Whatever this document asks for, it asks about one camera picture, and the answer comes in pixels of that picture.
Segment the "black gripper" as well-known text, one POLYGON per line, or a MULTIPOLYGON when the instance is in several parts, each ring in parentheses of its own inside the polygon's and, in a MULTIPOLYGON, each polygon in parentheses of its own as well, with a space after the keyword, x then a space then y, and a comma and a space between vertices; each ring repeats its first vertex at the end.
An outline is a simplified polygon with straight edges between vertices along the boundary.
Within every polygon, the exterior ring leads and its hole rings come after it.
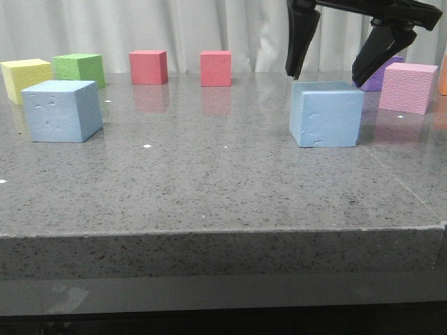
MULTIPOLYGON (((418 1, 287 1, 288 53, 286 73, 298 79, 314 37, 320 13, 316 5, 327 6, 380 20, 401 20, 432 31, 443 15, 437 7, 418 1)), ((352 65, 352 80, 357 87, 364 83, 387 60, 416 39, 413 26, 374 27, 352 65)))

